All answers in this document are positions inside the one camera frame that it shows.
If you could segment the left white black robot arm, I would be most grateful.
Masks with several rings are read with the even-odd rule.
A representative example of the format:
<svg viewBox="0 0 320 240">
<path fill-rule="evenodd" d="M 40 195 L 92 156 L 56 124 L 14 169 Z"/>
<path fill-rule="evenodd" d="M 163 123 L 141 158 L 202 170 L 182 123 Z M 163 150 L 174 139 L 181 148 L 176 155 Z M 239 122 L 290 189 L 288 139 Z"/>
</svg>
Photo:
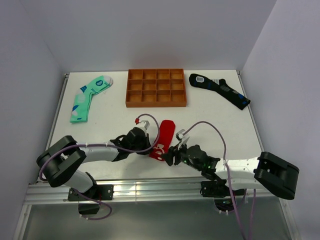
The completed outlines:
<svg viewBox="0 0 320 240">
<path fill-rule="evenodd" d="M 66 135 L 37 158 L 40 176 L 44 176 L 52 188 L 66 185 L 91 200 L 96 197 L 98 188 L 89 173 L 78 170 L 80 165 L 97 161 L 118 162 L 131 153 L 148 155 L 152 150 L 147 129 L 144 121 L 107 143 L 78 144 L 71 135 Z"/>
</svg>

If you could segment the red santa sock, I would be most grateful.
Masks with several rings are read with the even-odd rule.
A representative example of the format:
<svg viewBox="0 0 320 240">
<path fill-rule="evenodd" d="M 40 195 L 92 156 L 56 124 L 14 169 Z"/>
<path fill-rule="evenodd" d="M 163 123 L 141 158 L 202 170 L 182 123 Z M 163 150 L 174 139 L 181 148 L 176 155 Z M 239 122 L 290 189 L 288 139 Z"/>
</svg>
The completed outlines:
<svg viewBox="0 0 320 240">
<path fill-rule="evenodd" d="M 159 127 L 159 139 L 149 154 L 149 157 L 157 161 L 164 162 L 162 158 L 163 154 L 166 154 L 169 150 L 172 142 L 176 125 L 172 120 L 165 119 L 161 122 Z"/>
</svg>

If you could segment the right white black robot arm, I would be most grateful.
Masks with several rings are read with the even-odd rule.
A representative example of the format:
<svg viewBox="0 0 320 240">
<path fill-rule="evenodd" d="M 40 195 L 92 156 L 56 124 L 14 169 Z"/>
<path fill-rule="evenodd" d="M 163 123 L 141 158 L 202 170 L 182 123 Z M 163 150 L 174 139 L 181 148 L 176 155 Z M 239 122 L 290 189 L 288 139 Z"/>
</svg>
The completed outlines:
<svg viewBox="0 0 320 240">
<path fill-rule="evenodd" d="M 223 160 L 209 156 L 198 144 L 188 147 L 187 141 L 187 137 L 181 138 L 161 157 L 169 166 L 183 163 L 200 172 L 212 182 L 208 189 L 213 198 L 245 189 L 267 190 L 285 200 L 295 198 L 300 170 L 292 163 L 266 151 L 254 158 Z"/>
</svg>

